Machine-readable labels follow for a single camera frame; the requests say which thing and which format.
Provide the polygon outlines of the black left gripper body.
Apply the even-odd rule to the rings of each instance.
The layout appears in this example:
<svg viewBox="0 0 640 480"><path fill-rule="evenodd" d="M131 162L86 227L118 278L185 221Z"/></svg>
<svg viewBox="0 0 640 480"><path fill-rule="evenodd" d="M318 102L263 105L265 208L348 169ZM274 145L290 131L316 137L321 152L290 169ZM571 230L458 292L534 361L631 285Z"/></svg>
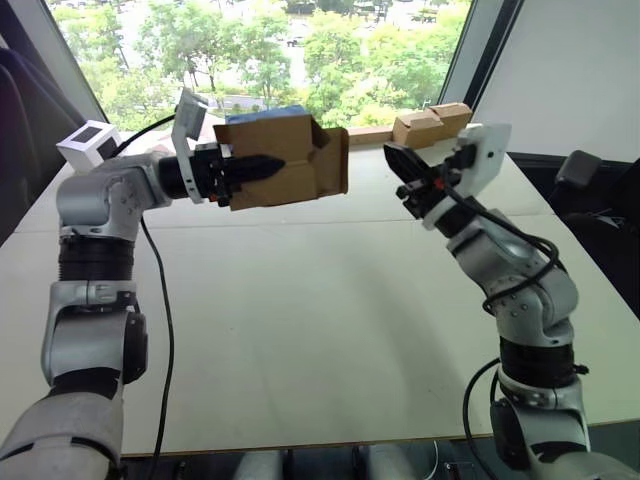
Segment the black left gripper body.
<svg viewBox="0 0 640 480"><path fill-rule="evenodd" d="M233 196L228 161L217 142L198 144L193 154L193 174L202 199L229 207Z"/></svg>

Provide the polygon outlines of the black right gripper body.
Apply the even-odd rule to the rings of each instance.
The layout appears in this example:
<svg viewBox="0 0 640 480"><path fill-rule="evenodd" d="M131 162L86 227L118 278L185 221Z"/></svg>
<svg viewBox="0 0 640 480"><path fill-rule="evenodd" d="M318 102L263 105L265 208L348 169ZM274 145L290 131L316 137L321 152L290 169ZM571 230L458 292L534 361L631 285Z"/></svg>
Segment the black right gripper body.
<svg viewBox="0 0 640 480"><path fill-rule="evenodd" d="M461 184L463 174L468 173L475 163L475 145L456 147L441 164L433 166L437 170L437 179L432 184L422 180L402 184L396 195L416 219L425 219L444 200L453 201L456 213L464 211L465 217L473 218L476 215L474 201L469 202L469 195L460 194L455 188Z"/></svg>

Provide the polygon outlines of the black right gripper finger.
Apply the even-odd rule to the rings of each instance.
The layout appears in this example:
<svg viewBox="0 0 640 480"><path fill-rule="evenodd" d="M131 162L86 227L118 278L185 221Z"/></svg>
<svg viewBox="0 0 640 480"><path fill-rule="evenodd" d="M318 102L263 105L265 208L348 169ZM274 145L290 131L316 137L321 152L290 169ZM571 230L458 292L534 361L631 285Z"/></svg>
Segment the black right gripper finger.
<svg viewBox="0 0 640 480"><path fill-rule="evenodd" d="M387 142L383 151L389 168L403 184L418 180L432 184L437 179L437 170L425 163L413 149Z"/></svg>

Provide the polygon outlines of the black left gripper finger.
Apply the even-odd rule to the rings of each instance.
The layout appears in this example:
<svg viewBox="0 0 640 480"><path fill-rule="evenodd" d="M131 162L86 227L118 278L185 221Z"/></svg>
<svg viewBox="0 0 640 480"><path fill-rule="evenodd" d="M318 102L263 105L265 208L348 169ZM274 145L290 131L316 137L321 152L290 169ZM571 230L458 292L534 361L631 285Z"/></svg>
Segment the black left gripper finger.
<svg viewBox="0 0 640 480"><path fill-rule="evenodd" d="M244 184L272 177L284 168L284 160L269 155L232 157L227 162L227 182Z"/></svg>

